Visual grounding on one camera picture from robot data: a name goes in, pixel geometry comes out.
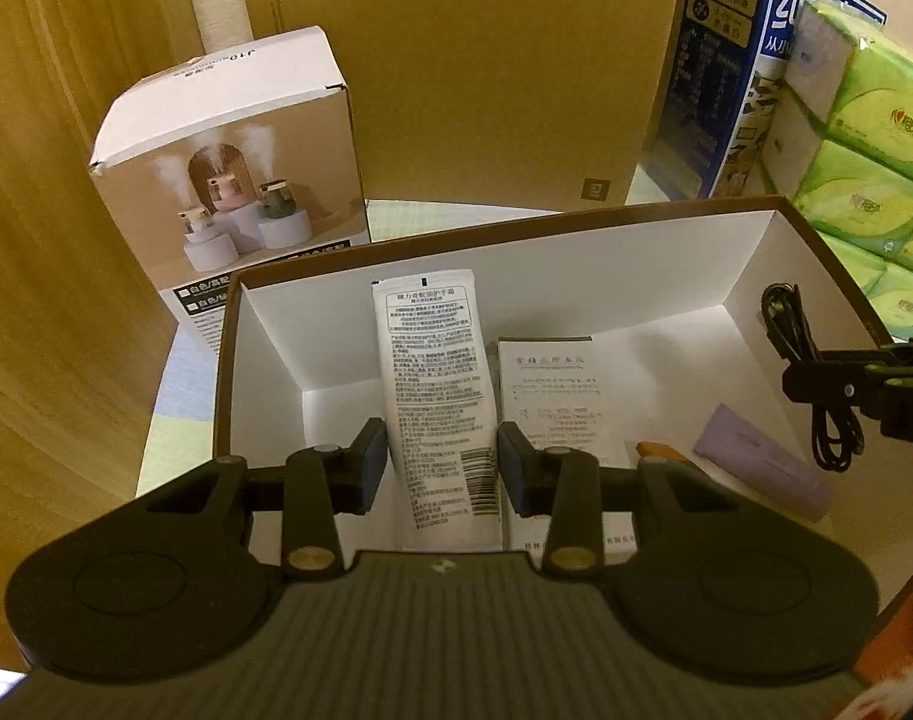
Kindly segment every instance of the white box top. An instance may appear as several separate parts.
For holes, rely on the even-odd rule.
[[[325,97],[343,86],[318,26],[197,57],[139,81],[114,100],[90,167],[99,172],[188,135]]]

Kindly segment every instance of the purple packet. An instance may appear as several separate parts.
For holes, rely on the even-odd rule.
[[[789,509],[817,522],[831,490],[815,466],[786,451],[720,403],[693,451]]]

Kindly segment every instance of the open box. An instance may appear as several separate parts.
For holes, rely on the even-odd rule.
[[[786,364],[762,327],[767,285],[800,285],[820,348],[890,341],[837,258],[785,199],[635,206],[460,229],[239,271],[220,354],[215,453],[275,466],[307,445],[349,445],[369,416],[383,415],[371,284],[463,268],[476,274],[484,341],[592,335],[611,392],[614,440],[666,442],[691,457],[717,404],[726,403],[812,461],[810,409],[781,393]],[[876,577],[881,608],[895,610],[913,581],[913,445],[861,421],[866,453],[847,473],[827,474],[833,504],[811,527],[860,556]],[[388,464],[370,514],[338,515],[348,560],[355,550],[396,548],[394,494]],[[279,529],[279,514],[260,517],[251,552],[279,562]]]

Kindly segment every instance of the wood grain surface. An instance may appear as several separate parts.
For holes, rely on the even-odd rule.
[[[86,165],[104,113],[200,52],[190,0],[0,0],[0,667],[7,578],[132,498],[175,322]]]

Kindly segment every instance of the blue milk box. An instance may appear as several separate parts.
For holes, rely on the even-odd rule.
[[[806,0],[686,0],[666,105],[645,167],[672,199],[738,196],[770,128]],[[864,18],[866,0],[835,0]]]

